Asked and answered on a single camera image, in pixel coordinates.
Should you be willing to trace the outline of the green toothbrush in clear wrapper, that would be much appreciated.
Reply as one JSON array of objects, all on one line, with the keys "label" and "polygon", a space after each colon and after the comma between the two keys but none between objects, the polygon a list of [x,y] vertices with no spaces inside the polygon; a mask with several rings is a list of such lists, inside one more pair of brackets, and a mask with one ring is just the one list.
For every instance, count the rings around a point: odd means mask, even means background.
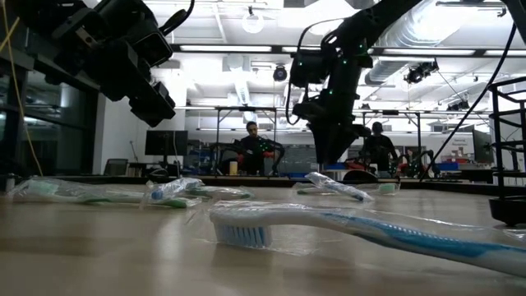
[{"label": "green toothbrush in clear wrapper", "polygon": [[204,197],[215,200],[242,200],[251,199],[254,194],[242,187],[215,187],[215,186],[202,186],[187,189],[185,191],[187,195]]},{"label": "green toothbrush in clear wrapper", "polygon": [[90,204],[99,202],[128,203],[139,206],[168,206],[187,208],[194,202],[188,200],[182,193],[171,201],[147,202],[143,199],[148,187],[132,190],[115,186],[92,185],[69,182],[65,180],[50,180],[30,178],[16,185],[7,195],[15,201],[45,201]]}]

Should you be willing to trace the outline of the blue toothbrush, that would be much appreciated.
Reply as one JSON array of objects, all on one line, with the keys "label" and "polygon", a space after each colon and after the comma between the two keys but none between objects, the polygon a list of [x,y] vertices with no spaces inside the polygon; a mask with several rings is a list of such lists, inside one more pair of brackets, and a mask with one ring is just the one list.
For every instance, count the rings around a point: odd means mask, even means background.
[{"label": "blue toothbrush", "polygon": [[143,199],[147,202],[171,201],[186,190],[203,186],[198,178],[178,178],[169,183],[148,183]]},{"label": "blue toothbrush", "polygon": [[368,193],[360,189],[357,189],[351,185],[339,183],[335,181],[334,179],[329,178],[321,173],[311,172],[311,173],[308,173],[305,176],[305,178],[311,181],[318,188],[331,190],[341,195],[352,197],[358,201],[372,201],[373,200],[373,197],[371,197]]},{"label": "blue toothbrush", "polygon": [[221,243],[266,248],[270,228],[301,225],[353,235],[401,251],[438,257],[526,278],[526,247],[457,239],[422,232],[340,210],[299,204],[221,201],[210,208],[210,222]]}]

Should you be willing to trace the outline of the black table frame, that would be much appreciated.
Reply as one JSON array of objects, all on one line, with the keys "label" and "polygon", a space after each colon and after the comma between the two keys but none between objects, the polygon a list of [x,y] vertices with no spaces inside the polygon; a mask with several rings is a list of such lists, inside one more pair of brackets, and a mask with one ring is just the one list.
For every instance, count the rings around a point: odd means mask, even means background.
[{"label": "black table frame", "polygon": [[[265,178],[265,177],[213,177],[196,176],[209,186],[225,187],[286,187],[290,188],[295,183],[308,183],[306,178]],[[65,180],[76,183],[87,184],[126,184],[126,185],[145,185],[148,178],[138,177],[107,177],[107,176],[49,176],[44,179]],[[424,180],[419,182],[417,179],[402,179],[399,182],[402,190],[432,190],[443,192],[459,192],[464,194],[483,195],[491,197],[526,197],[526,187],[504,186],[498,187],[495,184],[481,183],[454,183]]]}]

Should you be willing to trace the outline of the dark office chair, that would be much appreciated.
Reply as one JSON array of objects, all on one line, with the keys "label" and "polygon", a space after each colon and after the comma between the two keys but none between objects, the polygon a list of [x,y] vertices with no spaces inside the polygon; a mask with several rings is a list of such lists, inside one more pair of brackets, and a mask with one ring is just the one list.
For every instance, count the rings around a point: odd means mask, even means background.
[{"label": "dark office chair", "polygon": [[127,174],[128,159],[107,159],[104,166],[105,176],[124,176]]}]

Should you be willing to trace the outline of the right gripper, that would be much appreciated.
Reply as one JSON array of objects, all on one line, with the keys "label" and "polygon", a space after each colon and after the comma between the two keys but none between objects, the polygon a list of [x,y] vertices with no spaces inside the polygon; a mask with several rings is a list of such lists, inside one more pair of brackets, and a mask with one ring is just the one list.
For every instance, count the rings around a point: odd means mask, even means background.
[{"label": "right gripper", "polygon": [[352,115],[359,77],[364,67],[372,67],[372,59],[364,40],[345,47],[321,51],[325,59],[328,85],[319,95],[307,98],[293,107],[293,114],[309,122],[316,147],[318,164],[335,164],[360,136],[370,130],[355,124]]}]

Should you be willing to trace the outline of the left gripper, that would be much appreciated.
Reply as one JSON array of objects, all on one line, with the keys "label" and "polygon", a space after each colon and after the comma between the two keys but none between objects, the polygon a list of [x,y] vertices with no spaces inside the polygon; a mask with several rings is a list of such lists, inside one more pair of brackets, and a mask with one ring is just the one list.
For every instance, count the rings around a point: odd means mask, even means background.
[{"label": "left gripper", "polygon": [[48,36],[57,46],[53,61],[71,75],[85,72],[110,100],[128,98],[131,112],[151,127],[175,115],[162,82],[135,50],[142,25],[140,3],[54,3]]}]

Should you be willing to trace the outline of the black aluminium rig frame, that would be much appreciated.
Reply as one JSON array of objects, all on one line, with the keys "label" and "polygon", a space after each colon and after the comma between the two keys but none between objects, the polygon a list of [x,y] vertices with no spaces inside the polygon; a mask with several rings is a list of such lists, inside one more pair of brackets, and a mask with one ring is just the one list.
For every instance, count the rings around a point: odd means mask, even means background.
[{"label": "black aluminium rig frame", "polygon": [[232,151],[241,152],[243,154],[246,154],[245,150],[243,150],[240,147],[236,147],[234,144],[223,143],[219,141],[219,132],[221,130],[220,128],[221,122],[226,117],[228,117],[231,114],[231,112],[237,111],[239,113],[244,113],[244,112],[263,113],[273,124],[272,129],[264,129],[264,132],[273,132],[273,139],[270,140],[268,138],[264,138],[264,142],[268,146],[272,146],[275,149],[272,155],[273,156],[273,168],[274,170],[277,169],[281,159],[284,157],[284,148],[281,144],[279,144],[276,141],[277,140],[276,124],[278,122],[278,119],[277,119],[278,109],[277,108],[253,107],[253,106],[216,106],[216,107],[213,107],[212,109],[217,112],[217,125],[215,129],[216,131],[215,143],[210,146],[211,150],[215,152],[215,156],[214,156],[215,168],[217,168],[217,166],[219,165],[219,159],[223,156],[224,150],[232,150]]},{"label": "black aluminium rig frame", "polygon": [[[399,115],[399,111],[398,110],[382,110],[381,111],[381,114],[382,115]],[[406,116],[409,120],[410,123],[413,123],[416,127],[417,127],[417,134],[418,134],[418,150],[417,152],[414,152],[413,153],[413,158],[412,160],[416,160],[417,159],[417,156],[423,152],[422,150],[422,141],[421,141],[421,123],[420,123],[420,113],[415,113],[415,116],[416,116],[416,122],[408,115],[408,113],[403,113],[404,116]],[[365,151],[365,147],[364,147],[364,144],[363,144],[363,148],[362,148],[362,157],[363,157],[363,160],[364,160],[364,164],[372,164],[371,160],[370,160],[370,155]]]}]

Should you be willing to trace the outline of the silver air duct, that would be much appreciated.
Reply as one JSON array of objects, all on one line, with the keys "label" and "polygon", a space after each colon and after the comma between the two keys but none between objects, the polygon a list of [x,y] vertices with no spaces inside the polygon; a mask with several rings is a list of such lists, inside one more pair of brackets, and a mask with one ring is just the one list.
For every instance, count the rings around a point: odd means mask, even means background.
[{"label": "silver air duct", "polygon": [[400,17],[376,41],[376,47],[436,47],[476,14],[472,7],[438,6],[439,1],[423,0]]}]

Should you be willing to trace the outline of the person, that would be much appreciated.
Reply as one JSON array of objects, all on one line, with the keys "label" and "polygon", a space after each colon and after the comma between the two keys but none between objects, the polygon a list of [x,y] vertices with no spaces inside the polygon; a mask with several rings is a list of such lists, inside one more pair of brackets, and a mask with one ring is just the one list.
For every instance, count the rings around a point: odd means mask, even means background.
[{"label": "person", "polygon": [[265,159],[274,161],[271,172],[276,174],[277,166],[284,156],[284,148],[275,141],[258,135],[256,122],[246,125],[248,135],[239,141],[242,153],[238,154],[238,168],[247,175],[264,176]]},{"label": "person", "polygon": [[383,126],[380,122],[374,122],[371,135],[365,140],[365,151],[370,155],[370,160],[376,164],[376,172],[379,178],[389,178],[390,160],[397,160],[398,155],[391,139],[382,134]]}]

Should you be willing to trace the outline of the black computer monitor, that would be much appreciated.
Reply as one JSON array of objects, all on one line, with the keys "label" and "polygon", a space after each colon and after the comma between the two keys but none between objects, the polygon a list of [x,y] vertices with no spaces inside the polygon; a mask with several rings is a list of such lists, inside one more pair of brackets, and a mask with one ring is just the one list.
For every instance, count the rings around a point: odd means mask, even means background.
[{"label": "black computer monitor", "polygon": [[187,131],[147,131],[145,139],[146,155],[187,155]]}]

